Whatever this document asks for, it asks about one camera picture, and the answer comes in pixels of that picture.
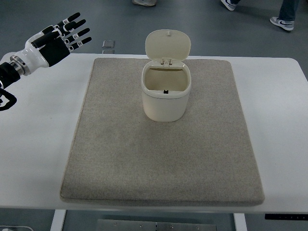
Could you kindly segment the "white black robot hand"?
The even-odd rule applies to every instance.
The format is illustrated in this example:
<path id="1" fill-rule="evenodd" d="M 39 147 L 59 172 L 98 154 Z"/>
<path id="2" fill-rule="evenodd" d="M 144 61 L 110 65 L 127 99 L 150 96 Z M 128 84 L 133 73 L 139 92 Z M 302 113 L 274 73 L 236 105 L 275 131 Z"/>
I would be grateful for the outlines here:
<path id="1" fill-rule="evenodd" d="M 81 38 L 90 29 L 76 29 L 83 26 L 85 19 L 77 12 L 61 22 L 50 25 L 29 38 L 25 48 L 10 57 L 9 64 L 19 75 L 30 75 L 38 68 L 52 67 L 70 55 L 71 52 L 91 41 L 91 37 Z"/>

